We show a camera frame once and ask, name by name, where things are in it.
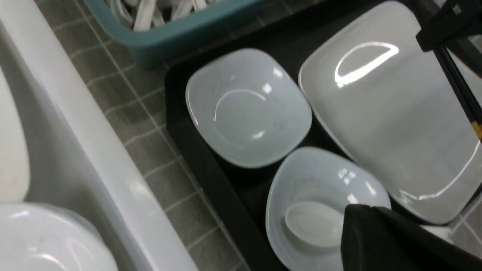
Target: tile grout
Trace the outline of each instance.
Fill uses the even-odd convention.
[[[170,206],[166,207],[166,208],[164,209],[164,212],[165,212],[166,214],[169,213],[169,211],[171,211],[171,210],[173,210],[174,208],[178,207],[179,205],[187,202],[188,200],[194,198],[197,194],[199,194],[199,190],[196,190],[196,191],[192,192],[190,195],[188,195],[188,196],[186,196],[186,197],[184,197],[184,198],[176,201],[175,203],[171,204]]]
[[[464,220],[464,225],[467,227],[467,229],[472,233],[474,238],[479,242],[480,245],[482,245],[482,240],[480,240],[479,236],[477,233],[474,231],[474,229]]]
[[[474,205],[472,205],[472,207],[470,207],[470,209],[467,211],[467,213],[465,213],[464,215],[459,214],[460,221],[457,222],[457,224],[454,226],[454,229],[452,230],[452,232],[455,232],[460,227],[460,225],[465,222],[465,219],[468,218],[470,216],[470,214],[473,213],[473,211],[480,205],[481,202],[482,202],[482,196],[479,195],[478,199],[476,200]]]
[[[153,174],[155,174],[156,172],[158,172],[159,170],[165,169],[165,168],[167,168],[167,167],[169,167],[169,166],[172,166],[172,165],[176,164],[177,162],[181,161],[181,158],[182,158],[182,157],[174,158],[174,160],[172,160],[172,161],[170,161],[170,162],[167,162],[167,163],[164,163],[164,164],[162,164],[162,165],[160,165],[160,166],[152,169],[151,171],[145,173],[144,175],[142,175],[142,177],[143,177],[144,179],[147,179],[147,178],[149,178],[151,175],[153,175]]]
[[[284,1],[284,0],[280,0],[281,3],[284,5],[284,7],[288,10],[289,14],[290,15],[293,15],[293,11],[291,10],[291,8],[288,6],[288,4]]]
[[[163,90],[164,90],[164,87],[158,88],[158,89],[153,90],[153,91],[151,91],[151,92],[149,92],[149,93],[147,93],[147,94],[144,94],[144,95],[141,96],[140,98],[141,98],[141,100],[146,99],[146,98],[148,98],[148,97],[150,97],[150,96],[152,96],[152,95],[154,95],[154,94],[156,94],[156,93],[159,93],[159,92],[161,92],[161,91],[163,91]],[[137,103],[137,99],[133,99],[133,100],[130,100],[130,101],[126,102],[126,103],[113,106],[113,107],[107,109],[106,111],[104,111],[104,115],[107,116],[107,115],[109,115],[109,114],[111,114],[111,113],[113,113],[113,112],[115,112],[115,111],[117,111],[117,110],[119,110],[119,109],[122,109],[122,108],[127,107],[127,106],[131,106],[131,105],[133,105],[133,104],[135,104],[135,103]]]
[[[228,269],[227,271],[236,271],[236,270],[238,270],[238,268],[241,267],[243,264],[244,264],[244,261],[243,261],[243,260],[240,260],[239,263],[237,263],[234,267],[232,267],[231,269]]]
[[[140,138],[144,138],[144,137],[147,137],[147,136],[150,136],[154,133],[156,133],[158,130],[157,127],[154,127],[154,129],[152,130],[149,130],[143,134],[140,134],[140,135],[134,135],[133,137],[131,137],[131,139],[127,140],[126,142],[123,143],[124,147],[127,147],[129,146],[130,144],[134,143],[135,141],[137,141],[138,139]]]
[[[134,67],[135,67],[135,64],[129,65],[129,66],[121,69],[121,72],[126,72],[126,71],[128,71],[128,70],[130,70]],[[120,72],[116,71],[116,72],[100,75],[96,78],[90,79],[85,85],[87,86],[87,88],[89,88],[93,83],[95,83],[97,81],[103,80],[105,78],[113,77],[113,76],[116,76],[116,75],[120,75],[120,74],[121,74]]]
[[[214,228],[210,229],[210,230],[207,231],[205,234],[201,235],[201,236],[198,237],[196,240],[194,240],[194,241],[191,242],[190,244],[186,245],[186,249],[187,249],[188,251],[191,250],[192,248],[194,248],[195,246],[197,246],[199,243],[201,243],[202,241],[204,241],[206,238],[208,238],[211,234],[215,233],[218,228],[219,228],[219,226],[215,226]]]
[[[82,17],[82,18],[80,18],[80,19],[75,19],[75,20],[72,20],[72,21],[69,21],[69,22],[61,23],[61,24],[57,25],[56,27],[53,27],[53,28],[52,28],[52,31],[53,31],[53,32],[57,32],[57,31],[59,31],[59,30],[62,30],[63,28],[66,28],[66,27],[70,27],[70,26],[74,26],[74,25],[83,23],[83,22],[85,22],[86,20],[92,19],[93,17],[94,17],[93,15],[89,15],[89,16],[87,16],[87,19],[86,19],[85,17]]]
[[[111,43],[113,43],[113,41],[109,40],[109,41],[104,42],[104,45],[109,45]],[[102,46],[103,45],[100,43],[100,44],[84,47],[84,48],[78,49],[75,52],[71,53],[68,57],[70,58],[70,60],[72,60],[73,58],[80,55],[81,53],[88,52],[88,51],[95,50],[95,49],[99,49],[99,48],[102,48]]]

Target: white bowl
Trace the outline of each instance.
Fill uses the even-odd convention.
[[[391,208],[385,189],[362,168],[322,149],[305,147],[295,150],[276,173],[266,207],[269,243],[291,271],[343,270],[339,246],[304,246],[286,228],[287,210],[294,204],[305,202],[322,203],[341,214],[350,203]]]
[[[30,161],[20,116],[0,68],[0,203],[22,202],[30,187]]]
[[[34,204],[0,205],[0,270],[117,271],[106,246],[69,217]]]
[[[283,158],[311,126],[311,109],[296,83],[256,49],[227,54],[194,73],[186,103],[206,143],[245,168]]]
[[[414,14],[388,1],[303,64],[299,85],[318,121],[407,210],[451,221],[481,184],[480,142]],[[482,80],[453,57],[479,102]]]

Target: ceramic spoon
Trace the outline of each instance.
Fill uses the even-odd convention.
[[[340,245],[343,219],[340,212],[317,202],[291,205],[284,217],[288,229],[297,238],[318,247]]]

